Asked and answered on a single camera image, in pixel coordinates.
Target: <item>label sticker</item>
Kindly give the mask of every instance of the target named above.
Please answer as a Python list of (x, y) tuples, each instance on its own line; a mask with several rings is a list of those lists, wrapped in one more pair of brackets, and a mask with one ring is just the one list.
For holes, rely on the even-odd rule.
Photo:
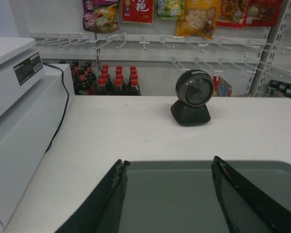
[(37, 52), (33, 56), (27, 58), (21, 63), (13, 67), (19, 85), (22, 86), (29, 78), (42, 69), (40, 55)]

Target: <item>yellow package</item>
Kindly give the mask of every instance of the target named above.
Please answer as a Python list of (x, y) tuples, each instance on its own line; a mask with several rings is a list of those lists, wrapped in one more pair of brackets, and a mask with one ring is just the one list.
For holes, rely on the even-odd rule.
[(185, 0), (184, 19), (178, 19), (177, 36), (199, 35), (213, 39), (221, 0)]

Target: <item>red bottle cap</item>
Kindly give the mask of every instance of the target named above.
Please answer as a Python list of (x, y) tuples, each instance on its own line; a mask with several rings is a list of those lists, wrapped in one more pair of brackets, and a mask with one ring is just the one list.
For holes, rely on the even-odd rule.
[(138, 79), (133, 79), (130, 81), (130, 85), (132, 86), (138, 86)]
[(92, 67), (88, 67), (88, 68), (87, 68), (87, 72), (93, 72)]
[(131, 79), (137, 79), (138, 80), (138, 74), (132, 74)]
[(121, 79), (121, 80), (123, 80), (123, 79), (124, 79), (124, 76), (123, 76), (123, 74), (117, 74), (117, 75), (116, 75), (116, 78), (117, 78), (117, 79)]
[(108, 76), (108, 74), (101, 74), (101, 78), (102, 78), (102, 79), (108, 79), (109, 76)]
[(137, 74), (137, 70), (132, 69), (132, 70), (130, 71), (130, 74)]
[(114, 81), (114, 85), (118, 85), (118, 86), (121, 86), (122, 85), (122, 80), (121, 79), (116, 79), (115, 81)]
[(115, 71), (115, 74), (122, 74), (122, 70), (121, 70), (121, 69), (117, 69), (117, 70)]
[(102, 70), (101, 70), (101, 73), (102, 73), (102, 74), (108, 74), (108, 69), (102, 69)]
[(81, 82), (85, 81), (86, 80), (85, 75), (84, 74), (79, 75), (78, 76), (78, 80), (81, 81)]
[(106, 84), (106, 80), (105, 79), (98, 79), (98, 84), (99, 85), (105, 85)]

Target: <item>product packaging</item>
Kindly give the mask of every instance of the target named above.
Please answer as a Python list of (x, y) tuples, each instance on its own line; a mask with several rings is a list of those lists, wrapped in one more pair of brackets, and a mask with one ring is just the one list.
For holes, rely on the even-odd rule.
[(246, 10), (245, 26), (274, 27), (282, 0), (250, 0)]
[(212, 39), (221, 0), (186, 0), (184, 19), (178, 19), (177, 36), (199, 35)]
[(154, 0), (123, 0), (122, 21), (152, 23)]
[(242, 28), (249, 0), (222, 0), (217, 26)]
[(116, 15), (119, 0), (82, 0), (83, 28), (97, 33), (112, 33), (118, 30)]
[(156, 15), (164, 19), (184, 18), (184, 0), (157, 0)]

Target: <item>soda bottle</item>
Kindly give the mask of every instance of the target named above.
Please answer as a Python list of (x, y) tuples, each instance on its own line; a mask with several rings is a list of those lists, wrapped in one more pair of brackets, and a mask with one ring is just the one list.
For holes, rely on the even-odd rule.
[(127, 95), (129, 96), (140, 96), (140, 89), (138, 88), (138, 79), (132, 79), (130, 81), (131, 88), (127, 90)]
[(88, 74), (87, 66), (83, 66), (83, 69), (84, 69), (84, 74), (85, 74), (86, 81), (89, 84), (90, 95), (92, 96), (92, 95), (94, 95), (94, 86), (93, 86), (92, 76), (90, 76)]
[(123, 95), (122, 84), (123, 84), (123, 82), (121, 79), (115, 79), (114, 90), (113, 90), (113, 94), (115, 96), (122, 96)]
[(97, 77), (96, 75), (93, 73), (93, 69), (91, 66), (88, 66), (87, 67), (87, 72), (88, 72), (88, 75), (89, 77), (91, 78), (92, 80), (92, 86), (93, 86), (93, 95), (97, 95)]
[(97, 94), (100, 96), (108, 95), (105, 79), (98, 79)]
[(78, 82), (77, 82), (77, 90), (79, 96), (89, 96), (90, 95), (90, 87), (89, 83), (86, 80), (84, 70), (79, 69), (78, 71)]
[(76, 71), (78, 71), (79, 68), (80, 68), (79, 61), (74, 60), (74, 61), (72, 62), (72, 64), (73, 64), (73, 66), (74, 66), (74, 69), (75, 69)]
[(127, 94), (128, 94), (128, 92), (130, 91), (130, 89), (131, 89), (131, 81), (132, 80), (138, 80), (138, 74), (132, 74), (131, 75), (131, 77), (130, 77), (130, 81), (129, 81), (129, 83), (127, 84)]
[(126, 95), (127, 94), (127, 87), (126, 87), (126, 84), (124, 82), (124, 76), (123, 74), (117, 74), (116, 75), (116, 79), (120, 79), (122, 80), (122, 90), (123, 90), (123, 95)]
[(104, 79), (106, 81), (106, 89), (107, 89), (108, 95), (111, 95), (113, 86), (109, 85), (108, 74), (102, 73), (100, 77), (101, 77), (101, 79)]
[(111, 82), (110, 75), (108, 69), (104, 68), (101, 70), (101, 74), (107, 74), (108, 75), (108, 85), (112, 88), (113, 83)]

